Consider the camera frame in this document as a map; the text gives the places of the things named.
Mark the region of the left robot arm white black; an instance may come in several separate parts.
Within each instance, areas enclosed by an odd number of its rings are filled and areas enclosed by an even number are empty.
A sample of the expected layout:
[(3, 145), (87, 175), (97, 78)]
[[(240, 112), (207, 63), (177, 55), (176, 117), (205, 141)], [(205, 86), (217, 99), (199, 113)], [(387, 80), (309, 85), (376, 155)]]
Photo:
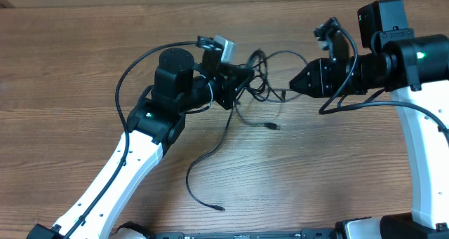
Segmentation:
[(185, 128), (186, 117), (217, 102), (232, 109), (238, 92), (254, 76), (250, 64), (231, 64), (226, 50), (209, 45), (197, 64), (187, 42), (151, 49), (159, 53), (154, 84), (124, 116), (116, 110), (123, 134), (114, 153), (77, 202), (47, 228), (36, 224), (28, 238), (108, 238), (131, 196), (162, 160)]

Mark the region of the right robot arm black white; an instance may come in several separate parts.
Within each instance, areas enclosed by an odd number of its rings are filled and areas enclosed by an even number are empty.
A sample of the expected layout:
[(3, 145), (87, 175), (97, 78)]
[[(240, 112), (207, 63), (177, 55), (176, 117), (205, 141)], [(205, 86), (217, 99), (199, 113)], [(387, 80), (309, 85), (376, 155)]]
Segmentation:
[(327, 238), (448, 237), (448, 37), (415, 36), (402, 0), (378, 0), (358, 10), (362, 55), (338, 22), (314, 30), (328, 51), (293, 78), (295, 92), (323, 98), (320, 114), (395, 107), (412, 180), (409, 212), (336, 223)]

